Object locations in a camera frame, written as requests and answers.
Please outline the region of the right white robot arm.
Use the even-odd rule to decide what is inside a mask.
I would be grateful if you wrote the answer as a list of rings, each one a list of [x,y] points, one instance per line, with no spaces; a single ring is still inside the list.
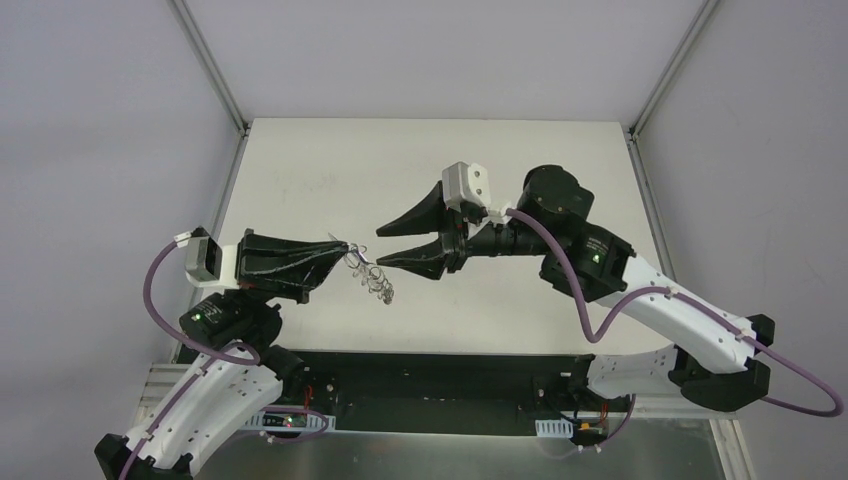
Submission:
[[[679,394],[718,412],[764,399],[770,368],[757,359],[774,337],[765,315],[729,314],[654,268],[633,246],[592,224],[593,194],[563,167],[531,169],[515,204],[495,204],[488,174],[459,162],[414,207],[379,227],[380,237],[433,234],[426,245],[383,256],[379,264],[438,280],[474,257],[538,256],[539,276],[571,297],[581,330],[598,342],[610,321],[593,327],[590,304],[610,318],[626,315],[663,336],[666,347],[631,355],[580,358],[569,400],[583,410],[627,395]]]

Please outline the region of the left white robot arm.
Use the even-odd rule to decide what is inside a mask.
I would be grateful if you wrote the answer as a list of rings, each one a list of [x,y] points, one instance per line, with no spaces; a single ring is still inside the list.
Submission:
[[[188,279],[211,294],[166,320],[152,300],[159,267],[186,254]],[[300,304],[350,252],[348,242],[284,240],[247,231],[220,246],[204,228],[175,236],[151,263],[143,302],[154,322],[196,352],[157,406],[124,434],[108,434],[94,454],[108,479],[191,479],[234,434],[258,415],[292,417],[294,441],[329,432],[329,415],[309,407],[305,362],[276,344],[280,303]]]

